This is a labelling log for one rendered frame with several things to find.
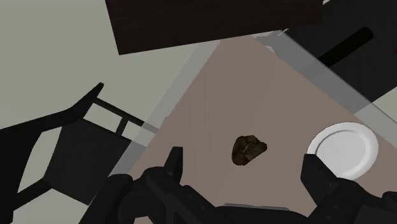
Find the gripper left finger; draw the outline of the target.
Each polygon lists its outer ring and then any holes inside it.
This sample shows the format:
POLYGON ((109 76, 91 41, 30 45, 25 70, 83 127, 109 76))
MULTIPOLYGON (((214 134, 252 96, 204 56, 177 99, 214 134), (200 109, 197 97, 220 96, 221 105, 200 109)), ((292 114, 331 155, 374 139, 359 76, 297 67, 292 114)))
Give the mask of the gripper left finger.
POLYGON ((183 149, 175 146, 163 166, 147 168, 137 180, 111 175, 80 224, 134 224, 141 217, 152 224, 231 224, 192 187, 179 183, 182 173, 183 149))

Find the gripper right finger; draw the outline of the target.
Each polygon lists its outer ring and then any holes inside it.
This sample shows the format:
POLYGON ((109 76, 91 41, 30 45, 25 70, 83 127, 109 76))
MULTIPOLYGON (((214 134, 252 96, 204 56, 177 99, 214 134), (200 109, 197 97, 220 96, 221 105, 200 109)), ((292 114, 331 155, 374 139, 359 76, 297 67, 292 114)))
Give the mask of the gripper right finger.
POLYGON ((397 192, 374 196, 357 182, 336 177, 308 153, 300 179, 316 204, 305 224, 397 224, 397 192))

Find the white plate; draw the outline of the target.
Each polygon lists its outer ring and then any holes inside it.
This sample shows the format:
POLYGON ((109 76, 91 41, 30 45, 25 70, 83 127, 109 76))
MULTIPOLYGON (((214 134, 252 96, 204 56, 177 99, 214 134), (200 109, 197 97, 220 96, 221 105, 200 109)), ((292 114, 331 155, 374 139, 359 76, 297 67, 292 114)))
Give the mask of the white plate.
POLYGON ((307 153, 316 155, 334 175, 355 180, 374 164, 379 143, 374 132, 356 122, 341 122, 320 131, 307 153))

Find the brown lumpy object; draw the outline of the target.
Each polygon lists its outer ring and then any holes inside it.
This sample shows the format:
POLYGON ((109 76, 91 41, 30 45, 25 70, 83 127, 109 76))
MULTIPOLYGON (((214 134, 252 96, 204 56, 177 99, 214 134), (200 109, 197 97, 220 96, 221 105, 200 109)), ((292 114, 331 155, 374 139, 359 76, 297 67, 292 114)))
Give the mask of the brown lumpy object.
POLYGON ((267 144, 254 135, 239 136, 233 145, 232 162, 235 165, 247 165, 267 150, 267 144))

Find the black chair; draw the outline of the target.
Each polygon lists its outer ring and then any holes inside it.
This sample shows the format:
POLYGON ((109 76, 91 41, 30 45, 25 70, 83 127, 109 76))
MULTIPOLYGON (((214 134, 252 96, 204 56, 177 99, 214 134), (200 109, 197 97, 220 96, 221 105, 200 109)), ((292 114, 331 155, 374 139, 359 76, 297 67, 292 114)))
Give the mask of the black chair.
POLYGON ((157 132, 100 99, 103 86, 98 83, 68 109, 0 129, 0 224, 11 224, 14 210, 51 189, 88 205, 131 143, 122 135, 127 123, 157 132), (120 116, 116 131, 84 118, 93 104, 120 116), (34 145, 43 132, 56 128, 60 134, 44 176, 19 190, 34 145))

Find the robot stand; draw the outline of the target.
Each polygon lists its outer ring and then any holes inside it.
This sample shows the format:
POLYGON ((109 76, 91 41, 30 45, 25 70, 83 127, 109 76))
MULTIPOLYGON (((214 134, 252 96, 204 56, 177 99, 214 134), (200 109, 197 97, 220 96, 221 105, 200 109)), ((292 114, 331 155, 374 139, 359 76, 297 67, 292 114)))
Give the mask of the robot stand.
POLYGON ((369 101, 397 87, 397 0, 329 0, 317 24, 286 31, 369 101))

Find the dark brown cabinet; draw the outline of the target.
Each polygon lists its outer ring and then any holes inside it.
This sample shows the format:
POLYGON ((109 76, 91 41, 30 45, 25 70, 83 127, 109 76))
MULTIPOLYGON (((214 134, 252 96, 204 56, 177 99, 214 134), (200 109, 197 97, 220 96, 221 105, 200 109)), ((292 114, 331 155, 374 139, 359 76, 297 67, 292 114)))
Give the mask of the dark brown cabinet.
POLYGON ((120 55, 318 21, 323 0, 105 0, 120 55))

